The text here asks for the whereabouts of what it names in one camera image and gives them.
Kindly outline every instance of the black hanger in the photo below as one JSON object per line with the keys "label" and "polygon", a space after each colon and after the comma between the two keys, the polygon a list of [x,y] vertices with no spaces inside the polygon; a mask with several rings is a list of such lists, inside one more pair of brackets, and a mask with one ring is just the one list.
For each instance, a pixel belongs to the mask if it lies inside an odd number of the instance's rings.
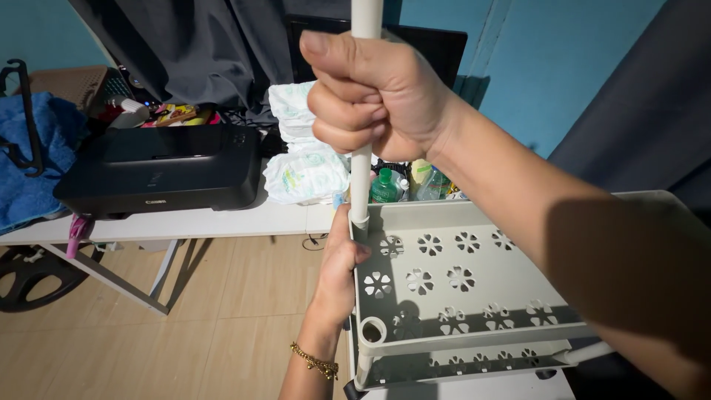
{"label": "black hanger", "polygon": [[12,72],[17,72],[20,76],[20,90],[22,92],[22,105],[25,108],[25,121],[27,121],[27,133],[30,136],[30,147],[32,148],[32,160],[29,162],[23,162],[19,159],[19,149],[16,143],[2,142],[0,137],[0,147],[7,147],[7,157],[10,158],[15,166],[19,169],[25,168],[36,168],[36,172],[28,172],[25,174],[26,177],[34,178],[39,177],[44,172],[44,166],[42,165],[42,153],[40,149],[40,135],[37,133],[37,126],[35,125],[35,120],[32,117],[32,94],[30,93],[30,80],[27,77],[27,66],[25,62],[13,58],[7,61],[8,64],[17,63],[16,67],[5,67],[0,71],[0,96],[5,96],[5,79],[7,75]]}

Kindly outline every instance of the hand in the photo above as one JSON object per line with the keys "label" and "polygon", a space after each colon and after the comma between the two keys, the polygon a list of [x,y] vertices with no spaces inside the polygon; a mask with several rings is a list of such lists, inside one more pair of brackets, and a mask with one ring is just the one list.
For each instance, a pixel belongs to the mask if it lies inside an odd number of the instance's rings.
{"label": "hand", "polygon": [[340,327],[356,305],[353,268],[370,257],[370,248],[351,240],[348,230],[350,204],[339,206],[328,232],[319,281],[309,314],[329,326]]}
{"label": "hand", "polygon": [[373,143],[392,162],[442,150],[459,98],[411,46],[305,31],[300,47],[318,78],[308,98],[317,139],[339,153]]}

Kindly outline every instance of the gold bracelet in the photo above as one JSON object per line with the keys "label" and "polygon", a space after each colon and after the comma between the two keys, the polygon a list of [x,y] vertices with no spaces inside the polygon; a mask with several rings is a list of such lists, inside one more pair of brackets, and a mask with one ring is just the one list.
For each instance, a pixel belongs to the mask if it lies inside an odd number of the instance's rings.
{"label": "gold bracelet", "polygon": [[331,364],[329,362],[319,361],[299,349],[299,346],[296,344],[296,342],[292,342],[292,345],[289,347],[291,347],[294,353],[297,353],[301,358],[305,359],[306,362],[309,363],[306,368],[311,369],[313,367],[316,367],[317,370],[319,370],[322,374],[326,375],[326,379],[328,379],[329,381],[332,378],[336,378],[336,381],[338,380],[338,363]]}

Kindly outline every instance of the green bottle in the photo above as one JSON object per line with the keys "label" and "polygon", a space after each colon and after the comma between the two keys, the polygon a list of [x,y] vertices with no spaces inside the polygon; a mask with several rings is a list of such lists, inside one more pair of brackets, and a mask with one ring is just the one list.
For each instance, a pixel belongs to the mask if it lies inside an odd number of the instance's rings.
{"label": "green bottle", "polygon": [[388,168],[380,170],[377,179],[370,185],[370,198],[373,203],[395,203],[397,201],[397,187],[391,181],[392,171]]}

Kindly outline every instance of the brown basket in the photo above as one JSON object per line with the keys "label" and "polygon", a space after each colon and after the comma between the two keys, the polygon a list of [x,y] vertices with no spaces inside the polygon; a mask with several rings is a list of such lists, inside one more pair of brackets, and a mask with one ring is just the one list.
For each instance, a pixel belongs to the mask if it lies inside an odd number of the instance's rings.
{"label": "brown basket", "polygon": [[[77,110],[87,114],[97,94],[101,93],[107,71],[105,65],[34,71],[29,75],[30,91],[50,92],[58,98],[73,102]],[[14,94],[20,94],[20,88]]]}

